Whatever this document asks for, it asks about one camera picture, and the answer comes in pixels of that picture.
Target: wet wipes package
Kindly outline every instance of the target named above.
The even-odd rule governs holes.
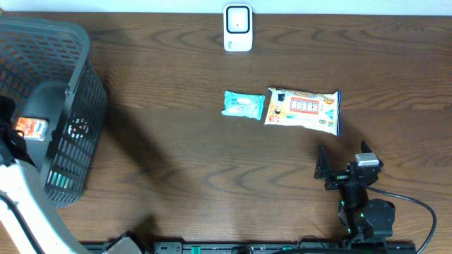
[[[44,119],[20,117],[17,121],[16,130],[19,135],[28,140],[44,141],[49,128],[49,122]]]
[[[246,116],[261,120],[264,95],[243,95],[236,92],[225,92],[225,116]]]
[[[340,135],[342,92],[314,94],[281,88],[268,88],[270,105],[265,124],[303,126]]]

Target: gray plastic basket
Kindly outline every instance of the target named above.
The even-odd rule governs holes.
[[[89,49],[88,35],[76,24],[0,16],[0,95],[16,103],[13,125],[23,116],[34,88],[48,80],[66,86],[59,117],[48,119],[55,129],[47,134],[48,147],[40,146],[47,151],[37,166],[55,207],[73,204],[81,196],[107,110],[107,95],[90,64]],[[82,126],[86,132],[77,133]]]

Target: white wall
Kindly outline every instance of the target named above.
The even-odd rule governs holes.
[[[452,0],[0,0],[5,11],[221,13],[229,3],[254,13],[452,16]]]

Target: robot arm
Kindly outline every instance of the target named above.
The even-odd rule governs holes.
[[[51,206],[24,139],[4,117],[0,118],[0,220],[21,253],[90,253]],[[105,253],[143,251],[124,236]]]
[[[31,164],[1,165],[0,195],[0,220],[21,253],[89,253],[50,205]]]
[[[355,155],[355,160],[348,164],[347,169],[332,170],[325,149],[323,146],[319,146],[314,178],[325,179],[327,191],[340,191],[339,216],[341,222],[347,225],[350,234],[342,241],[344,248],[390,251],[386,238],[393,235],[392,225],[396,218],[396,207],[385,200],[377,198],[369,200],[367,190],[401,198],[428,209],[432,214],[433,222],[427,239],[416,252],[416,254],[420,254],[433,237],[436,228],[435,212],[430,206],[414,198],[369,187],[379,179],[378,174],[381,172],[382,166],[383,162],[362,141],[361,153]]]

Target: orange label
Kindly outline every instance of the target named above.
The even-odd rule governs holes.
[[[307,114],[318,114],[319,101],[313,99],[292,97],[292,99],[290,100],[290,111]]]
[[[45,139],[45,134],[47,133],[48,128],[49,124],[47,121],[27,117],[20,117],[16,125],[16,130],[22,131],[24,138],[40,141]]]
[[[270,116],[270,118],[268,118],[268,120],[270,122],[277,123],[280,121],[280,118],[279,118],[279,116]]]
[[[323,100],[326,104],[331,105],[332,103],[334,103],[334,99],[324,99]]]

